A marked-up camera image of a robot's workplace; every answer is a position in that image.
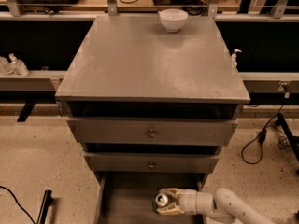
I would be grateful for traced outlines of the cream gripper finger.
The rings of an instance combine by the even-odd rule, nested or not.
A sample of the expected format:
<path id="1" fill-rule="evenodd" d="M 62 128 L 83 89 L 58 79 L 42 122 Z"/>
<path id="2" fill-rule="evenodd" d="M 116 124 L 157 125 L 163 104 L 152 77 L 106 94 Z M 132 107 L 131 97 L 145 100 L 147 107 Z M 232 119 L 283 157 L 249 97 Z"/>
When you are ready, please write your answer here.
<path id="1" fill-rule="evenodd" d="M 164 216 L 177 216 L 180 215 L 180 207 L 176 203 L 171 203 L 166 207 L 157 209 L 157 212 Z"/>
<path id="2" fill-rule="evenodd" d="M 178 188 L 165 188 L 159 190 L 159 194 L 165 194 L 176 200 L 178 199 L 178 196 L 181 194 L 181 192 L 182 189 L 178 189 Z"/>

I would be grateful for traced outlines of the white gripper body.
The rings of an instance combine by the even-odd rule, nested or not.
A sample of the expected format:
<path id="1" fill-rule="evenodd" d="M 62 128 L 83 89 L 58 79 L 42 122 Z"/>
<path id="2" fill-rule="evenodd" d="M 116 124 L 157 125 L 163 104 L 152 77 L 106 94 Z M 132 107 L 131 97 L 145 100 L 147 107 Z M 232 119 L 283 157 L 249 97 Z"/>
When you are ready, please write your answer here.
<path id="1" fill-rule="evenodd" d="M 192 189 L 183 189 L 178 196 L 180 211 L 186 215 L 197 214 L 197 191 Z"/>

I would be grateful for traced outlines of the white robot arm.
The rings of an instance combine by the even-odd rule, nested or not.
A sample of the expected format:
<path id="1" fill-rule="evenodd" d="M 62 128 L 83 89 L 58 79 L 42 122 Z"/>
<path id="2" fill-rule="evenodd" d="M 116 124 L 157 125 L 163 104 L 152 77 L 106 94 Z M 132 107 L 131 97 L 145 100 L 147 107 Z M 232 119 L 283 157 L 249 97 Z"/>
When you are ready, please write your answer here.
<path id="1" fill-rule="evenodd" d="M 194 189 L 161 189 L 152 206 L 164 216 L 202 215 L 223 224 L 233 224 L 237 219 L 243 224 L 275 224 L 227 188 L 218 188 L 214 194 Z"/>

